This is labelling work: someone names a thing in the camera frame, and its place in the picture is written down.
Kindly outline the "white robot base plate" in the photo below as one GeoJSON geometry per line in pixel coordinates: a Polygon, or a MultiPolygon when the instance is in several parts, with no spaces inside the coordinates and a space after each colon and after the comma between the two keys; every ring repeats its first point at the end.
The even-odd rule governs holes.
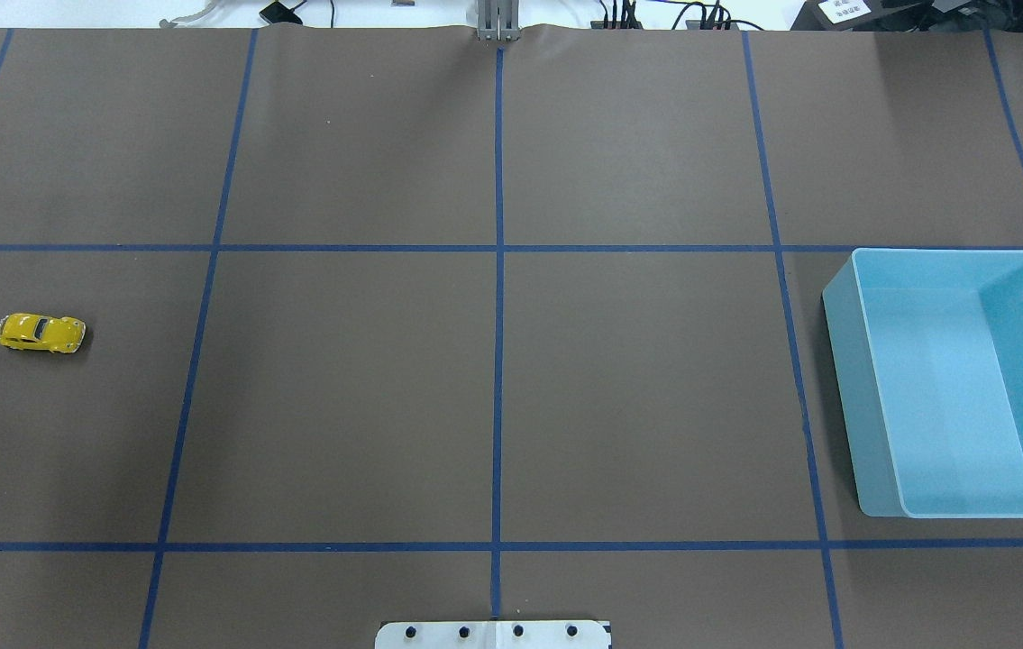
{"type": "Polygon", "coordinates": [[[609,623],[597,620],[409,621],[387,623],[375,648],[611,648],[609,623]]]}

